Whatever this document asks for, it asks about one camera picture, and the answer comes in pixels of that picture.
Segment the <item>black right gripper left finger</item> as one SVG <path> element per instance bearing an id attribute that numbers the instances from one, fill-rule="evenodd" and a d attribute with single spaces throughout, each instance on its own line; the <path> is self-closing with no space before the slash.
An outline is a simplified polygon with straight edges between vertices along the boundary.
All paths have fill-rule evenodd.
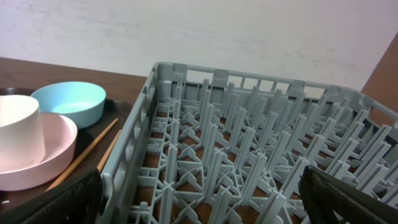
<path id="1" fill-rule="evenodd" d="M 103 183 L 98 169 L 76 176 L 1 215 L 1 224 L 94 223 Z"/>

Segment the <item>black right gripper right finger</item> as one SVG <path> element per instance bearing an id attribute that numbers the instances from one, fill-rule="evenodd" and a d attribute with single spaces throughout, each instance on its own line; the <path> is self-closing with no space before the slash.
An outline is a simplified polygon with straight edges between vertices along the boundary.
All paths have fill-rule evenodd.
<path id="1" fill-rule="evenodd" d="M 336 179 L 317 167 L 304 168 L 298 183 L 311 223 L 397 223 L 397 209 Z"/>

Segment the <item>cream white cup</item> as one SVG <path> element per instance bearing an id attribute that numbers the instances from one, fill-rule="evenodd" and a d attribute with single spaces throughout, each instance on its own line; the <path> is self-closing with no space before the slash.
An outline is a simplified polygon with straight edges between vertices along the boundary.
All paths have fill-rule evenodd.
<path id="1" fill-rule="evenodd" d="M 25 95 L 1 97 L 1 172 L 38 164 L 45 155 L 39 102 Z"/>

